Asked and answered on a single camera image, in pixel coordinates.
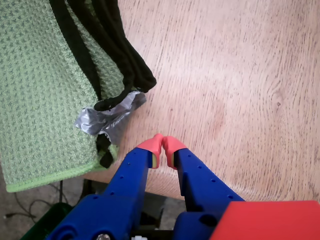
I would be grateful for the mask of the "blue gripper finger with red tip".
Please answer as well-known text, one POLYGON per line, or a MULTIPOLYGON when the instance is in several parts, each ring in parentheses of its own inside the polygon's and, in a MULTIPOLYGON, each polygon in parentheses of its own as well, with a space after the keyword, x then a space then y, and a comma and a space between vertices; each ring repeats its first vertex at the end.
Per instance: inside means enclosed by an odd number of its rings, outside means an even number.
POLYGON ((168 166, 177 170, 186 206, 176 219, 172 238, 208 240, 230 202, 242 198, 175 137, 164 137, 162 146, 168 166))
POLYGON ((84 197, 48 235, 49 240, 128 240, 140 224, 149 169, 159 166, 161 134, 123 159, 102 194, 84 197))

